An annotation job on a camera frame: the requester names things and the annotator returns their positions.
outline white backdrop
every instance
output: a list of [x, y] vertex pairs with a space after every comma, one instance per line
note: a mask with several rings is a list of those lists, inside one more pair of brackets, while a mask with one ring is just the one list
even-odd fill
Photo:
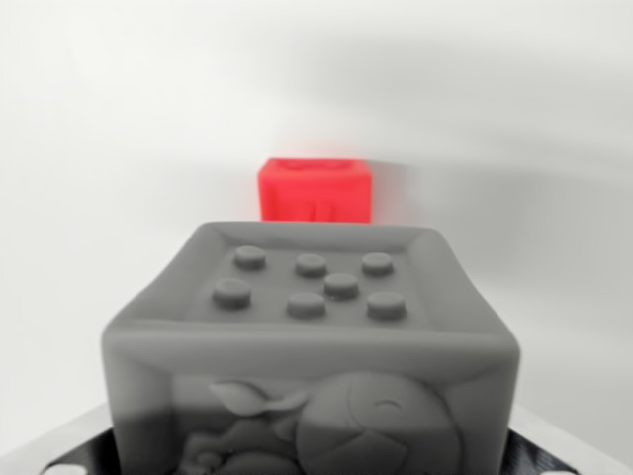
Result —
[[0, 0], [0, 454], [105, 399], [103, 325], [266, 156], [383, 162], [524, 350], [518, 400], [633, 464], [628, 2]]

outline red object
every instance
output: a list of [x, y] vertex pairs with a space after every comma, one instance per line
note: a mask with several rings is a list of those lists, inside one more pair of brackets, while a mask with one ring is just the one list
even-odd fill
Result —
[[271, 158], [258, 179], [263, 221], [371, 221], [372, 173], [363, 160]]

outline cartoon character relief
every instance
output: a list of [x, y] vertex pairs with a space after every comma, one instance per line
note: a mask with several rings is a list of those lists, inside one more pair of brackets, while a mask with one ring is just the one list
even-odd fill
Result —
[[178, 475], [459, 473], [447, 406], [405, 376], [344, 373], [279, 400], [243, 382], [210, 389], [239, 419], [221, 434], [190, 434]]

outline cube top face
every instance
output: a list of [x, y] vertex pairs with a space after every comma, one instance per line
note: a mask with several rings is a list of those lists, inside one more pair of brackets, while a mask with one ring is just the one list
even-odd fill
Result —
[[[177, 302], [186, 299], [175, 309], [167, 302], [174, 294]], [[124, 312], [124, 318], [263, 331], [364, 328], [388, 330], [395, 337], [411, 331], [503, 331], [444, 239], [433, 230], [406, 227], [205, 225], [144, 299], [163, 310]], [[448, 315], [442, 307], [446, 301], [464, 311]]]
[[315, 184], [319, 180], [328, 183], [339, 179], [368, 178], [369, 167], [363, 160], [336, 158], [270, 158], [260, 171], [261, 175], [271, 180], [291, 179]]
[[371, 220], [372, 175], [363, 160], [271, 158], [258, 180], [265, 221]]

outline gray 3d printed cube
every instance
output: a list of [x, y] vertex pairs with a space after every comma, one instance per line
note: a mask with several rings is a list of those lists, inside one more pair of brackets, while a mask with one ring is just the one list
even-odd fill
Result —
[[201, 226], [108, 325], [125, 475], [494, 475], [518, 345], [430, 229]]

